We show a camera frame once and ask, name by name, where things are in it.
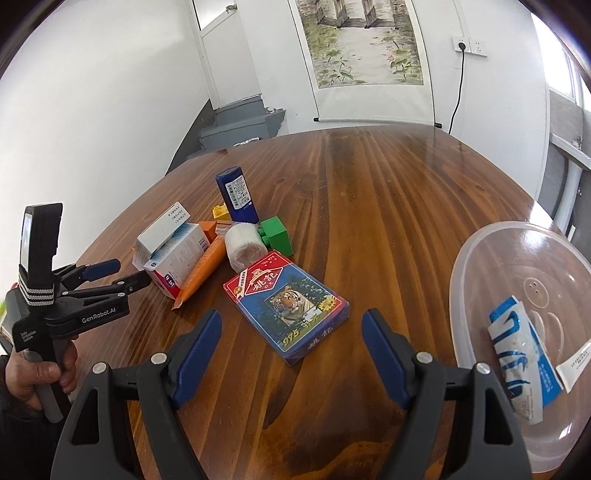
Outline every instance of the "human hand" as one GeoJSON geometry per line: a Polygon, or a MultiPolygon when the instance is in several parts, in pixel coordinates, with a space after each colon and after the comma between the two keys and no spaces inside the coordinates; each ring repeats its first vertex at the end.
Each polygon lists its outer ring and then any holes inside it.
{"type": "Polygon", "coordinates": [[[24,352],[12,350],[6,365],[6,387],[10,394],[35,410],[42,410],[34,386],[59,381],[69,395],[76,388],[76,359],[78,351],[70,340],[61,359],[63,369],[53,362],[29,362],[24,352]]]}

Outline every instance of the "cardboard box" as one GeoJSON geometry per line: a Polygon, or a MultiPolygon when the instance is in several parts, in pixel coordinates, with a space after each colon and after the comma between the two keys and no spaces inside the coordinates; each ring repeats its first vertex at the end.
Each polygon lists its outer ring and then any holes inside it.
{"type": "Polygon", "coordinates": [[[201,226],[185,223],[145,263],[144,270],[167,297],[175,299],[195,263],[208,247],[209,241],[201,226]]]}
{"type": "Polygon", "coordinates": [[[189,217],[188,211],[177,202],[153,221],[135,242],[134,259],[132,260],[134,267],[143,270],[145,263],[189,217]]]}

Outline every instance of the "tiger image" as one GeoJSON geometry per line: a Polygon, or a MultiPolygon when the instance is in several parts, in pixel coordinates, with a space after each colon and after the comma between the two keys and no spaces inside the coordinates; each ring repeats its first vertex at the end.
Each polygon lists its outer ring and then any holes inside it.
{"type": "Polygon", "coordinates": [[[300,292],[286,285],[280,290],[273,300],[273,309],[286,325],[291,326],[302,320],[311,320],[316,314],[322,311],[300,292]]]}

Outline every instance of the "power cord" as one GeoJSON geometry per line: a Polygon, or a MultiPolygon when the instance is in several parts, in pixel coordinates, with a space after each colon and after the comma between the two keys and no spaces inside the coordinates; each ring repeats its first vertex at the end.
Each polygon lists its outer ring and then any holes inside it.
{"type": "Polygon", "coordinates": [[[466,57],[466,44],[464,42],[460,42],[459,44],[457,44],[457,46],[460,47],[460,50],[462,51],[462,75],[460,76],[460,91],[457,94],[457,105],[456,109],[453,111],[452,121],[449,123],[449,131],[447,132],[448,134],[452,133],[453,118],[456,116],[457,109],[460,106],[460,100],[462,98],[462,83],[464,81],[464,58],[466,57]]]}

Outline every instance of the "small screen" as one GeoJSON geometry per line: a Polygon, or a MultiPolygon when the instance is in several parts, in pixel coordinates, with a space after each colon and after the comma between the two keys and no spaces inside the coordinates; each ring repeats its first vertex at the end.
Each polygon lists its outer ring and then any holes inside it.
{"type": "Polygon", "coordinates": [[[21,265],[27,272],[29,271],[29,240],[31,236],[32,223],[33,215],[30,213],[25,213],[25,218],[22,221],[21,265]]]}

